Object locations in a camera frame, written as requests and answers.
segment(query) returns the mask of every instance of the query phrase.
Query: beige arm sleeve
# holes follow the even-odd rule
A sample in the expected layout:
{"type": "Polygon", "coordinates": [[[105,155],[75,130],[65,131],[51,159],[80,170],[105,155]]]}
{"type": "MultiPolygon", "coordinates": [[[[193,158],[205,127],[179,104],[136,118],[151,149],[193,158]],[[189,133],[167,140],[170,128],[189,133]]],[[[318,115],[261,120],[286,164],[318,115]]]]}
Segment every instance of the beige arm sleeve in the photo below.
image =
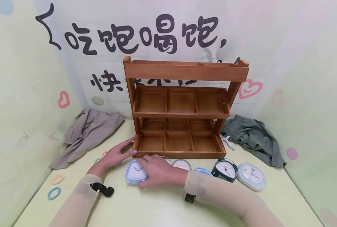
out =
{"type": "Polygon", "coordinates": [[[92,174],[85,175],[73,192],[56,213],[49,227],[85,227],[92,206],[98,193],[90,188],[90,184],[102,180],[92,174]]]}
{"type": "Polygon", "coordinates": [[[257,194],[217,177],[189,171],[184,189],[202,203],[233,213],[246,227],[283,227],[257,194]]]}

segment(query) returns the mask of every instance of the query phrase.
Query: clock face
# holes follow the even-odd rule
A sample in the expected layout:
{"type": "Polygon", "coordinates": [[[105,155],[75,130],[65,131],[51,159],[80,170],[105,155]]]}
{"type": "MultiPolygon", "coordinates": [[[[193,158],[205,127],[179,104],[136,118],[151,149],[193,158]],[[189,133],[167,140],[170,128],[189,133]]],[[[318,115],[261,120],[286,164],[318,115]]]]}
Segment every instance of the clock face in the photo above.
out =
{"type": "Polygon", "coordinates": [[[174,161],[172,166],[177,167],[177,168],[181,168],[181,169],[184,169],[184,170],[191,170],[190,164],[183,159],[178,159],[178,160],[174,161]]]}
{"type": "Polygon", "coordinates": [[[222,174],[224,174],[224,175],[226,175],[230,178],[236,177],[235,169],[229,162],[226,162],[226,161],[218,162],[218,163],[216,163],[215,167],[222,174]]]}
{"type": "Polygon", "coordinates": [[[260,170],[251,165],[243,166],[243,174],[252,182],[261,184],[264,180],[264,176],[260,170]]]}
{"type": "Polygon", "coordinates": [[[128,177],[130,179],[142,179],[142,178],[145,178],[146,176],[147,176],[146,171],[137,162],[133,162],[129,166],[128,177]]]}

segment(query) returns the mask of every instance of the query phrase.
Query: blue alarm clock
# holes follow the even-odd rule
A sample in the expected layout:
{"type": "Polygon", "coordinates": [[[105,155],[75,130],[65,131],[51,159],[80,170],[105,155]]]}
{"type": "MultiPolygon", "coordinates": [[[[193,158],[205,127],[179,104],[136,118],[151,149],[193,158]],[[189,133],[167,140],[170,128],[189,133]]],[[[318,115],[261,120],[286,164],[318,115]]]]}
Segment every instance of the blue alarm clock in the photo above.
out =
{"type": "Polygon", "coordinates": [[[209,175],[209,176],[213,176],[211,174],[211,172],[209,172],[207,169],[202,168],[202,167],[197,167],[197,168],[194,169],[194,171],[202,172],[203,174],[206,174],[206,175],[209,175]]]}
{"type": "Polygon", "coordinates": [[[128,164],[127,171],[125,172],[125,179],[128,184],[137,185],[139,182],[147,180],[148,175],[137,160],[133,160],[128,164]]]}
{"type": "Polygon", "coordinates": [[[262,190],[267,182],[264,172],[249,162],[238,166],[238,179],[254,191],[262,190]]]}

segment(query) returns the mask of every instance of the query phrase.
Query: black strap buckle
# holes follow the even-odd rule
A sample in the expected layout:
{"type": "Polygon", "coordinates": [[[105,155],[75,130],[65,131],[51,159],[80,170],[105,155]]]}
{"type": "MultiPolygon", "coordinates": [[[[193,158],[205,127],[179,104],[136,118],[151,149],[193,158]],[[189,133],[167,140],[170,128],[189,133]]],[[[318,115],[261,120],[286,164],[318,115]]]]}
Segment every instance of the black strap buckle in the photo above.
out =
{"type": "Polygon", "coordinates": [[[193,201],[195,200],[195,198],[196,198],[195,195],[187,193],[186,196],[185,196],[185,201],[189,202],[189,203],[193,203],[193,201]]]}
{"type": "Polygon", "coordinates": [[[111,197],[114,193],[113,187],[107,188],[106,186],[104,186],[104,184],[100,184],[99,182],[90,184],[90,187],[96,192],[101,192],[106,197],[111,197]]]}

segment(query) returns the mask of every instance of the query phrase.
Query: wooden organizer rack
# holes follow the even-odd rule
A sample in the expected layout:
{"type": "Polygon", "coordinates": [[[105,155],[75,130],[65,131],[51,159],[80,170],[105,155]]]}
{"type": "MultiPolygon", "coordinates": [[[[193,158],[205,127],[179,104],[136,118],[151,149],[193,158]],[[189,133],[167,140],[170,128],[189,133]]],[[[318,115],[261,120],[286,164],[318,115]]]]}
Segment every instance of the wooden organizer rack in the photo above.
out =
{"type": "Polygon", "coordinates": [[[158,154],[168,158],[225,157],[220,139],[249,64],[123,59],[133,113],[135,158],[158,154]],[[226,88],[135,86],[134,79],[230,81],[226,88]]]}

